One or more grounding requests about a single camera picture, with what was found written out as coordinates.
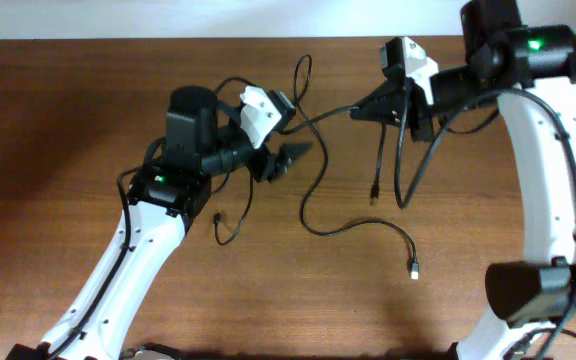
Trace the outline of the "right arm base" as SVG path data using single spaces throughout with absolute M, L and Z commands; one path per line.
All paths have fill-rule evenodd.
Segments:
M 458 346 L 457 342 L 451 344 L 451 346 L 449 347 L 449 349 L 445 354 L 446 360 L 459 360 L 457 346 Z

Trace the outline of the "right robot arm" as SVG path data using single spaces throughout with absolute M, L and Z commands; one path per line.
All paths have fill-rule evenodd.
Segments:
M 519 359 L 576 315 L 576 37 L 564 24 L 525 25 L 513 1 L 470 1 L 460 17 L 463 66 L 440 70 L 396 37 L 381 50 L 384 82 L 350 115 L 437 149 L 460 114 L 498 109 L 520 182 L 524 257 L 488 267 L 487 310 L 447 355 Z

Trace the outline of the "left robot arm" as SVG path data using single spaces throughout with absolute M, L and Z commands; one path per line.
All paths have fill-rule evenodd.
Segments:
M 251 85 L 237 106 L 205 87 L 174 90 L 165 135 L 117 178 L 122 217 L 93 273 L 39 345 L 16 344 L 9 358 L 119 358 L 157 273 L 210 199 L 213 177 L 246 167 L 252 180 L 272 181 L 307 151 L 287 144 L 273 154 L 265 145 L 295 113 L 284 93 Z

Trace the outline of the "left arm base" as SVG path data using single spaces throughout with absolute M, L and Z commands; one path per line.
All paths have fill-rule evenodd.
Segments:
M 179 349 L 159 343 L 146 343 L 138 348 L 128 348 L 120 353 L 120 360 L 182 360 Z

